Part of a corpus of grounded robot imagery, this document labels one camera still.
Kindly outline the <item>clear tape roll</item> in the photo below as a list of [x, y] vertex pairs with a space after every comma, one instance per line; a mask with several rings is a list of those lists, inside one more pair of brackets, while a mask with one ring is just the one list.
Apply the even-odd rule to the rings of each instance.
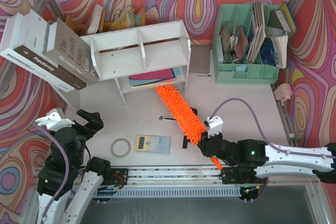
[[124, 158], [131, 151], [131, 143], [125, 138], [118, 138], [112, 142], [110, 151], [114, 157]]

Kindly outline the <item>black clip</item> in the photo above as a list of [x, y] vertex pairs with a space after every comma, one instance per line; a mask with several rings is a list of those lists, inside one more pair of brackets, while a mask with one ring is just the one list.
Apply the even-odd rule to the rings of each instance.
[[182, 148], [183, 149], [187, 149], [188, 143], [190, 142], [190, 140], [187, 138], [186, 135], [184, 135], [183, 137], [183, 144], [182, 144]]

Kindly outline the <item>orange microfiber duster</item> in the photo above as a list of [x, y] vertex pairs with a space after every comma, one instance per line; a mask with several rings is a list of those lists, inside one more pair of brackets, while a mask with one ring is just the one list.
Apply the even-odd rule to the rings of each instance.
[[155, 90], [193, 145], [201, 142], [203, 133], [208, 137], [205, 124], [193, 113], [191, 107], [174, 86], [159, 86]]

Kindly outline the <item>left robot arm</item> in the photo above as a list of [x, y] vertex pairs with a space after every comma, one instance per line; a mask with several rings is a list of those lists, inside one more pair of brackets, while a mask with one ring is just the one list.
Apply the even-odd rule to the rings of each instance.
[[[87, 123], [66, 118], [59, 108], [33, 123], [51, 140], [51, 152], [38, 174], [37, 223], [81, 223], [94, 193], [111, 175], [110, 162], [99, 157], [89, 159], [81, 171], [86, 141], [103, 128], [103, 121], [99, 112], [80, 109], [76, 114]], [[72, 195], [74, 181], [81, 173], [80, 187]]]

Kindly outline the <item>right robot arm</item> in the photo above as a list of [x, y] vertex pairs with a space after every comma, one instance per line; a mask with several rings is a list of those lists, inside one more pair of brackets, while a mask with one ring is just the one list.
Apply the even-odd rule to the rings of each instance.
[[223, 184], [260, 184], [270, 176], [310, 176], [335, 184], [335, 144], [299, 148], [262, 140], [230, 142], [222, 134], [202, 134], [198, 148], [212, 158]]

